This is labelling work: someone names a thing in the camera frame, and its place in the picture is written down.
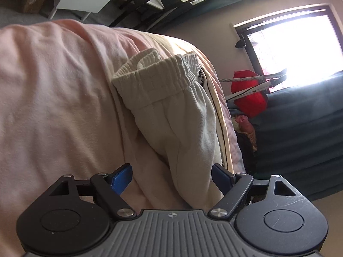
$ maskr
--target bed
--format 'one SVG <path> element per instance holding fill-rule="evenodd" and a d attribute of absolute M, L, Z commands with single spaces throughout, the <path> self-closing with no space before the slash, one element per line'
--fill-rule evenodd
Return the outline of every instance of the bed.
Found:
<path fill-rule="evenodd" d="M 229 136 L 234 172 L 244 170 L 229 110 L 208 59 L 186 41 L 124 28 L 57 20 L 0 30 L 0 256 L 24 251 L 15 223 L 63 174 L 87 179 L 125 162 L 139 171 L 122 194 L 137 211 L 182 209 L 168 166 L 145 141 L 128 110 L 116 111 L 110 79 L 148 48 L 162 58 L 195 51 L 212 75 Z M 132 127 L 124 134 L 120 120 Z M 129 149 L 125 136 L 131 136 Z"/>

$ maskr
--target white cable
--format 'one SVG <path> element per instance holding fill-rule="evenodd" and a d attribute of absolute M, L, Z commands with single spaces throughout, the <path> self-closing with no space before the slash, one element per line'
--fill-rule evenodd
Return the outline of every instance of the white cable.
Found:
<path fill-rule="evenodd" d="M 223 78 L 219 79 L 219 82 L 236 82 L 236 81 L 249 81 L 249 80 L 261 80 L 264 79 L 264 75 L 252 76 L 252 77 L 241 77 L 241 78 Z"/>
<path fill-rule="evenodd" d="M 250 88 L 247 88 L 245 90 L 241 90 L 239 92 L 236 92 L 236 93 L 233 93 L 233 94 L 231 94 L 229 96 L 226 96 L 225 100 L 228 102 L 228 101 L 231 101 L 231 100 L 236 100 L 236 99 L 239 99 L 239 98 L 243 98 L 243 97 L 246 97 L 246 96 L 248 96 L 250 94 L 257 93 L 257 92 L 269 89 L 271 86 L 272 86 L 272 82 L 267 81 L 267 82 L 264 82 L 264 83 L 261 83 L 261 84 L 255 86 L 255 87 L 250 87 Z"/>

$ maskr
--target white sweatpants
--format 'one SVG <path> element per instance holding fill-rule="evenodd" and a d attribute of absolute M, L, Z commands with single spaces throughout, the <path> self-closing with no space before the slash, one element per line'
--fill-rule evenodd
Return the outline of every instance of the white sweatpants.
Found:
<path fill-rule="evenodd" d="M 125 63 L 112 83 L 148 143 L 169 164 L 183 199 L 208 210 L 222 198 L 211 180 L 212 164 L 222 158 L 214 108 L 196 82 L 200 68 L 194 52 L 162 60 L 148 49 Z"/>

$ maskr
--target rope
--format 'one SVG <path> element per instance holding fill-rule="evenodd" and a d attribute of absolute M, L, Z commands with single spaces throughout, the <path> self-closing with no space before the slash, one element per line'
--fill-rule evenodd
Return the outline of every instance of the rope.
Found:
<path fill-rule="evenodd" d="M 223 78 L 219 79 L 219 82 L 236 82 L 236 81 L 249 81 L 249 80 L 261 80 L 264 79 L 264 75 L 252 76 L 252 77 L 241 77 L 241 78 Z"/>

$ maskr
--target wall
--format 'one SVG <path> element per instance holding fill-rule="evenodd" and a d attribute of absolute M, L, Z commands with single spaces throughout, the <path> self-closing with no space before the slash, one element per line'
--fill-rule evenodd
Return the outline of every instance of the wall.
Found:
<path fill-rule="evenodd" d="M 164 34 L 192 43 L 208 57 L 219 78 L 232 78 L 234 71 L 253 67 L 245 49 L 235 48 L 239 38 L 230 23 L 236 25 L 272 12 L 314 4 L 330 4 L 336 18 L 343 20 L 342 0 L 244 0 L 188 20 Z M 222 86 L 224 94 L 230 94 L 230 83 Z"/>
<path fill-rule="evenodd" d="M 325 216 L 329 224 L 329 233 L 320 253 L 325 257 L 342 256 L 343 191 L 316 200 L 313 204 Z"/>

